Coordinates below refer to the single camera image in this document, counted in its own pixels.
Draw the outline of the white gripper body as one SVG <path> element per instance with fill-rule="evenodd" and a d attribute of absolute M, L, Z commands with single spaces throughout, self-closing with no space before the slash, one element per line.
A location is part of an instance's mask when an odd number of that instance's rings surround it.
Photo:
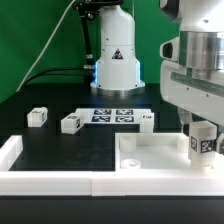
<path fill-rule="evenodd" d="M 160 46 L 162 98 L 224 127 L 224 38 L 179 36 Z"/>

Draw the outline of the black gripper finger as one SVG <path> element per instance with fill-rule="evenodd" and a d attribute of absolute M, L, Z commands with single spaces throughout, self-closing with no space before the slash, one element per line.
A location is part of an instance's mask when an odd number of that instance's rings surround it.
<path fill-rule="evenodd" d="M 192 113 L 185 109 L 179 109 L 178 116 L 181 123 L 181 132 L 184 132 L 184 128 L 193 121 Z"/>
<path fill-rule="evenodd" d="M 216 140 L 215 151 L 224 154 L 224 133 L 221 133 Z"/>

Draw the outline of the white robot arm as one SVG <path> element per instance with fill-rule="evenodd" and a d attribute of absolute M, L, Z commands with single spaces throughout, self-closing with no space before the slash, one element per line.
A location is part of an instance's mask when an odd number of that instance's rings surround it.
<path fill-rule="evenodd" d="M 182 124 L 197 115 L 219 126 L 217 140 L 193 148 L 214 146 L 224 154 L 224 0 L 159 0 L 159 8 L 179 24 L 177 37 L 160 46 L 162 98 L 177 106 Z M 101 7 L 101 56 L 91 88 L 107 95 L 127 95 L 142 88 L 135 57 L 133 18 L 116 2 Z"/>

